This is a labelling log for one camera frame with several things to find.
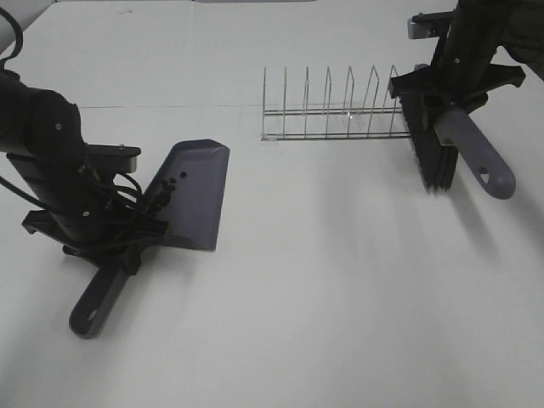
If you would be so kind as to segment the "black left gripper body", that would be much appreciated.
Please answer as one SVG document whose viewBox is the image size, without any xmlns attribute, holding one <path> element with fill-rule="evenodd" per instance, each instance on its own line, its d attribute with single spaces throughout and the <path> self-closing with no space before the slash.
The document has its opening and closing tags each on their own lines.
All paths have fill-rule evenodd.
<svg viewBox="0 0 544 408">
<path fill-rule="evenodd" d="M 144 192 L 131 173 L 99 172 L 87 153 L 73 163 L 22 156 L 20 175 L 38 207 L 24 228 L 61 243 L 74 257 L 114 247 L 145 212 Z"/>
</svg>

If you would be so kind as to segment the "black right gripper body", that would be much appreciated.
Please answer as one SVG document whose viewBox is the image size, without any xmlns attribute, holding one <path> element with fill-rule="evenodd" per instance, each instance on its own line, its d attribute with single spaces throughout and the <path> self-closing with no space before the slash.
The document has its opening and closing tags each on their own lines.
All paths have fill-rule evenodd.
<svg viewBox="0 0 544 408">
<path fill-rule="evenodd" d="M 525 79 L 521 66 L 491 62 L 501 36 L 501 28 L 451 27 L 439 37 L 430 65 L 390 80 L 390 95 L 400 98 L 405 111 L 418 103 L 430 111 L 460 106 L 470 112 L 486 103 L 489 91 L 520 87 Z"/>
</svg>

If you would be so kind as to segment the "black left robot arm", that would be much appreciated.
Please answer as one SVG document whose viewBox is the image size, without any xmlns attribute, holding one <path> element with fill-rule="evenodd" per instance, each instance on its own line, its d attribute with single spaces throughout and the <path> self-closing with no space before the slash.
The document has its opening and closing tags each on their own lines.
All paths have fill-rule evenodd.
<svg viewBox="0 0 544 408">
<path fill-rule="evenodd" d="M 28 233 L 61 243 L 72 256 L 112 262 L 136 275 L 143 251 L 166 230 L 147 214 L 132 176 L 139 147 L 86 143 L 77 105 L 2 71 L 1 151 L 31 190 L 1 181 L 36 206 L 22 222 Z"/>
</svg>

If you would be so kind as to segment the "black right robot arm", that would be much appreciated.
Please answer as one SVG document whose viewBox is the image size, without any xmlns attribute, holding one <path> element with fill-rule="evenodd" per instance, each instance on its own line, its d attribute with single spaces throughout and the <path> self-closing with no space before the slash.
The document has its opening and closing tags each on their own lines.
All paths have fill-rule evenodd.
<svg viewBox="0 0 544 408">
<path fill-rule="evenodd" d="M 521 65 L 543 57 L 541 1 L 460 1 L 451 11 L 419 13 L 408 20 L 411 39 L 437 38 L 429 65 L 391 78 L 388 91 L 431 108 L 461 106 L 472 112 L 491 90 L 520 87 Z"/>
</svg>

